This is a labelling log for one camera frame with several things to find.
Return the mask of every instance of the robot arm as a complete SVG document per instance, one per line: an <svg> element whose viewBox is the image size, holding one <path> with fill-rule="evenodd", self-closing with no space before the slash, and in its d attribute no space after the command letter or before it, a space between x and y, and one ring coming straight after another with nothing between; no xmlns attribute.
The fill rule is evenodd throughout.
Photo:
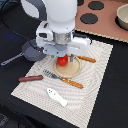
<svg viewBox="0 0 128 128"><path fill-rule="evenodd" d="M25 12L38 19L41 19L40 15L43 14L41 9L46 7L47 21L42 19L36 31L36 43L44 48L43 52L58 57L63 57L65 54L72 54L72 57L85 56L91 40L73 38L77 0L36 0L36 3L34 1L21 0Z"/></svg>

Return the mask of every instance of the fork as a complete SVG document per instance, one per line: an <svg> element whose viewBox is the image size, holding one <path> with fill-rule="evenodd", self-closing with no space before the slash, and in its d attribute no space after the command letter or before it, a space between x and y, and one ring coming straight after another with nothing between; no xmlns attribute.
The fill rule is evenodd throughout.
<svg viewBox="0 0 128 128"><path fill-rule="evenodd" d="M72 85L72 86L75 86L75 87L77 87L77 88L80 88L80 89L83 88L83 85L82 85L82 84L79 84L79 83L77 83L77 82L71 81L71 80L69 80L69 79L67 79L67 78L58 77L58 76L56 76L55 74L51 73L50 71L48 71L48 70L46 70L46 69L43 70L43 73L44 73L46 76L50 77L50 78L53 78L53 79L60 79L60 80L62 80L63 82L65 82L65 83L67 83L67 84L70 84L70 85Z"/></svg>

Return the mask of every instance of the placemat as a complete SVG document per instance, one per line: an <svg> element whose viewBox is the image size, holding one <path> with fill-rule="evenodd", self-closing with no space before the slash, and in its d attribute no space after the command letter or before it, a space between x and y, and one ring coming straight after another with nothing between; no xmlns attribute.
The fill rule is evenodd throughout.
<svg viewBox="0 0 128 128"><path fill-rule="evenodd" d="M47 69L53 73L53 64L56 58L45 59L36 62L26 76L43 75L41 81L20 83L11 95L20 98L42 110L52 113L79 128L86 128L95 104L95 100L103 79L103 75L112 51L112 45L93 41L88 49L88 57L96 59L96 63L81 60L82 71L72 80L83 84L79 89L60 80L48 78L43 75ZM66 107L49 98L46 89L56 90L64 99L68 100Z"/></svg>

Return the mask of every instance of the red tomato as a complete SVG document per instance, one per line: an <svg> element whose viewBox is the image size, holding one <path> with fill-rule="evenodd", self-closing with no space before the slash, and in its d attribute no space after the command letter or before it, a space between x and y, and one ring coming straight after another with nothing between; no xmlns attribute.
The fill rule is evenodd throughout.
<svg viewBox="0 0 128 128"><path fill-rule="evenodd" d="M64 57L58 57L57 61L60 66L65 66L68 63L68 55L66 54Z"/></svg>

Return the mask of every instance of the black table surface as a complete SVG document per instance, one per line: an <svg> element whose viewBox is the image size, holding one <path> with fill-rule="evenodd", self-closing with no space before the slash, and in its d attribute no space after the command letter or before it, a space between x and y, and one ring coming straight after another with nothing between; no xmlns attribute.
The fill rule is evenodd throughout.
<svg viewBox="0 0 128 128"><path fill-rule="evenodd" d="M41 22L27 16L20 4L6 12L4 20L13 30L29 39L36 38L36 29ZM128 128L128 44L85 35L113 45L88 128ZM26 39L15 35L0 22L0 63L19 54L25 42ZM0 66L0 104L51 128L76 128L51 113L11 96L19 84L18 78L25 76L32 65L33 62L20 57L6 66Z"/></svg>

